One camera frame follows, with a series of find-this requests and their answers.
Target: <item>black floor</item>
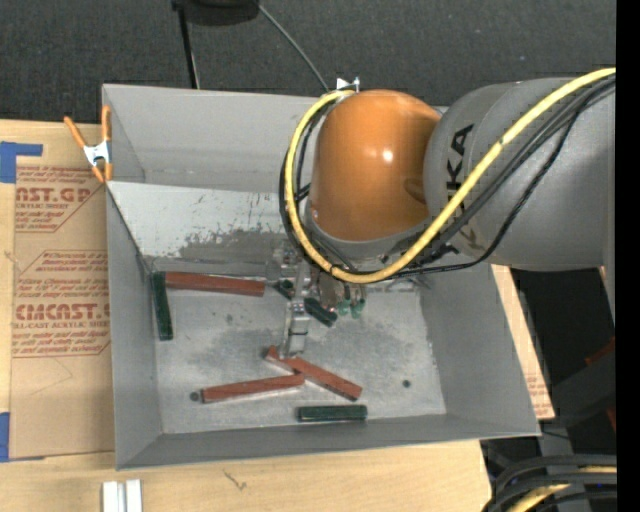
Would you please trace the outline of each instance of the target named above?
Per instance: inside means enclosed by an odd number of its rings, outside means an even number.
[[[616,64],[615,0],[262,0],[330,84],[407,91],[449,105],[496,82]],[[263,16],[192,26],[203,88],[319,95],[315,77]],[[169,0],[2,0],[0,117],[96,122],[104,82],[188,87]],[[515,272],[551,382],[613,334],[597,272]],[[615,452],[606,416],[570,432],[577,451]],[[526,440],[504,443],[514,458]]]

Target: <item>blue tape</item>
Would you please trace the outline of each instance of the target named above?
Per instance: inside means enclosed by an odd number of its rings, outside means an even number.
[[[16,157],[42,156],[42,144],[0,142],[0,183],[16,182]]]
[[[9,413],[0,413],[0,462],[9,460]]]

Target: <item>dark green plastic bar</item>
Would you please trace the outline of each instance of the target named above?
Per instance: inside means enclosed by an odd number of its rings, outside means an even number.
[[[366,405],[322,405],[298,407],[298,421],[364,421],[367,419]]]
[[[151,274],[151,289],[153,291],[153,306],[156,311],[156,322],[160,341],[172,340],[173,326],[171,324],[171,312],[169,310],[169,299],[167,297],[164,272],[154,272]]]

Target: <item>metal bracket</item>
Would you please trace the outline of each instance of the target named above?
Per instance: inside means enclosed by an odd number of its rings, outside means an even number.
[[[310,282],[311,268],[305,260],[302,260],[298,265],[294,296],[287,304],[284,341],[278,349],[280,357],[292,357],[304,352],[304,344],[311,322],[311,316],[304,306],[304,298]]]
[[[98,160],[111,162],[111,141],[109,140],[103,140],[97,146],[84,146],[82,149],[87,156],[87,160],[93,165],[96,165]]]

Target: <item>cardboard sheet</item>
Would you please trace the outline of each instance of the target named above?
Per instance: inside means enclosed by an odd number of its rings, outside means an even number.
[[[98,142],[97,126],[80,129]],[[5,255],[15,276],[10,457],[113,449],[105,188],[62,123],[4,121],[0,139],[43,146],[17,158]]]

